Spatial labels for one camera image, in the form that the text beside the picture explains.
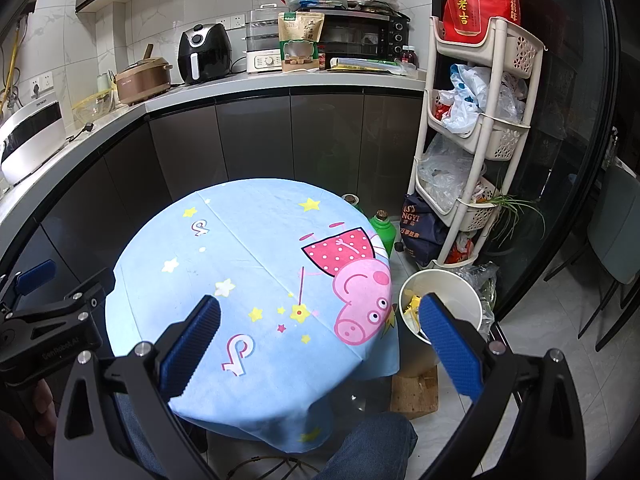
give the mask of human hand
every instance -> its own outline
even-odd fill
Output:
[[[31,400],[33,401],[33,405],[38,413],[33,424],[35,430],[40,436],[45,437],[49,445],[52,446],[58,418],[53,406],[51,390],[44,379],[41,379],[36,385],[33,391],[33,399]],[[20,423],[7,413],[0,412],[0,414],[2,415],[2,418],[6,420],[6,424],[12,435],[18,440],[24,440],[24,430]]]

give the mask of kitchen counter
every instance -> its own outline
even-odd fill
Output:
[[[424,82],[401,76],[365,73],[290,72],[255,75],[242,73],[222,81],[175,88],[132,107],[119,107],[95,121],[93,131],[83,133],[73,142],[67,143],[43,166],[0,199],[0,258],[7,252],[20,229],[34,215],[40,203],[52,193],[57,184],[111,137],[116,136],[123,128],[140,120],[146,114],[157,114],[168,108],[197,101],[206,102],[207,99],[239,92],[246,96],[251,92],[268,89],[304,86],[327,87],[327,94],[332,93],[331,86],[359,86],[419,92],[424,89]],[[74,126],[69,127],[67,136],[75,135],[79,130],[80,128]]]

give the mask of peppa pig print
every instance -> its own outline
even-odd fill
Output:
[[[335,321],[335,335],[347,345],[361,345],[371,339],[390,311],[391,274],[388,265],[376,259],[366,232],[352,229],[302,250],[322,272],[334,278],[334,293],[344,302]]]

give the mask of oven door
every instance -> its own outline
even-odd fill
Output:
[[[318,45],[324,47],[327,67],[333,57],[387,59],[388,16],[348,10],[321,12],[324,25]]]

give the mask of air fryer handle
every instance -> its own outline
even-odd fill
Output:
[[[197,81],[200,78],[200,63],[198,62],[198,53],[191,54],[191,78]]]

